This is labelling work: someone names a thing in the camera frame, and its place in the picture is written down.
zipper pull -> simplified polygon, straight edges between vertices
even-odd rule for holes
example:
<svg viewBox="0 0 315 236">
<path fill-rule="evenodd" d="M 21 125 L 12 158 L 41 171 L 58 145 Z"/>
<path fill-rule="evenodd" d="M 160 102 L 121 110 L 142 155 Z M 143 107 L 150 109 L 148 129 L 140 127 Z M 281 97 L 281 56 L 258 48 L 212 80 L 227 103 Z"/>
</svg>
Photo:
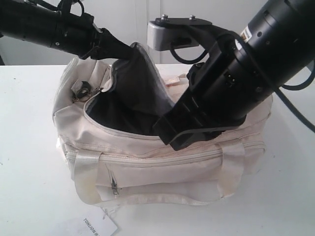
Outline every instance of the zipper pull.
<svg viewBox="0 0 315 236">
<path fill-rule="evenodd" d="M 117 183 L 115 182 L 113 178 L 112 178 L 112 190 L 113 190 L 114 195 L 119 195 Z"/>
</svg>

white bag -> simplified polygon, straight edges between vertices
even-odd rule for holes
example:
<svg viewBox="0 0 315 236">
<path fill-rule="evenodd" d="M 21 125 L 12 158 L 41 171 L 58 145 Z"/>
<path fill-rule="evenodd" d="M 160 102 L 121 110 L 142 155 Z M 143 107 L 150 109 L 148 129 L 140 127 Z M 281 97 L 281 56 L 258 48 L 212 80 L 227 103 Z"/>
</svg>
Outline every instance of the white bag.
<svg viewBox="0 0 315 236">
<path fill-rule="evenodd" d="M 82 81 L 91 85 L 92 92 L 88 101 L 74 101 Z M 270 116 L 272 97 L 250 112 L 238 129 L 174 151 L 159 137 L 111 129 L 88 115 L 95 98 L 112 84 L 109 65 L 74 58 L 55 99 L 53 119 L 63 153 L 77 193 L 87 204 L 205 205 L 233 195 L 242 175 L 251 174 L 265 152 L 261 132 Z M 187 87 L 188 80 L 181 79 L 168 93 L 176 101 Z"/>
</svg>

cream handbag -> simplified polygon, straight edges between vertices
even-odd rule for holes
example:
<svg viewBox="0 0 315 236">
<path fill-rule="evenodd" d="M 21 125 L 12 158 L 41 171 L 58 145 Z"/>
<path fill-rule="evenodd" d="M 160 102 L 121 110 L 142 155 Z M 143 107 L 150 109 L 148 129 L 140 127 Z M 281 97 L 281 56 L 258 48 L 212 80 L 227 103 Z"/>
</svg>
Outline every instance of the cream handbag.
<svg viewBox="0 0 315 236">
<path fill-rule="evenodd" d="M 80 199 L 99 207 L 206 205 L 233 195 L 265 152 L 272 97 L 238 129 L 174 151 L 151 128 L 188 80 L 165 86 L 146 51 L 133 47 L 134 60 L 112 67 L 74 58 L 61 78 L 53 120 Z"/>
</svg>

white label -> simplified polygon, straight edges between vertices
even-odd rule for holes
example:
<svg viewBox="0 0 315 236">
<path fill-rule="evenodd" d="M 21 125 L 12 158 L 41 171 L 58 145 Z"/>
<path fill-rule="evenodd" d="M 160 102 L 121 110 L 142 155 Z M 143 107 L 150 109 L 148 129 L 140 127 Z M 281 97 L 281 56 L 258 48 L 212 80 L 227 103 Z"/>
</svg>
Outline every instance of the white label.
<svg viewBox="0 0 315 236">
<path fill-rule="evenodd" d="M 252 33 L 251 33 L 250 28 L 248 26 L 241 33 L 241 37 L 245 43 L 247 43 L 252 38 Z M 235 45 L 236 45 L 238 50 L 241 50 L 243 48 L 242 45 L 237 40 L 235 40 Z"/>
<path fill-rule="evenodd" d="M 58 224 L 51 236 L 111 236 L 117 230 L 114 222 L 101 208 L 96 208 L 79 218 Z"/>
</svg>

white table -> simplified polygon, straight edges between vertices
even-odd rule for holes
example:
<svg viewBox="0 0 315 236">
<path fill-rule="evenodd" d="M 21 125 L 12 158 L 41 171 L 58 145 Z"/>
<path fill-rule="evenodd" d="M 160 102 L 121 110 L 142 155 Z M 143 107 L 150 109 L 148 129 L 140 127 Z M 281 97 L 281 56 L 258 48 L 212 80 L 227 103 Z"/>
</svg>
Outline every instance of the white table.
<svg viewBox="0 0 315 236">
<path fill-rule="evenodd" d="M 187 72 L 161 65 L 162 75 Z M 52 104 L 64 66 L 0 67 L 0 235 L 45 236 L 89 211 L 55 149 Z M 303 70 L 295 77 L 309 75 Z M 289 98 L 315 123 L 315 85 Z M 315 235 L 315 135 L 275 98 L 261 171 L 237 194 L 210 206 L 126 206 L 113 215 L 118 236 Z"/>
</svg>

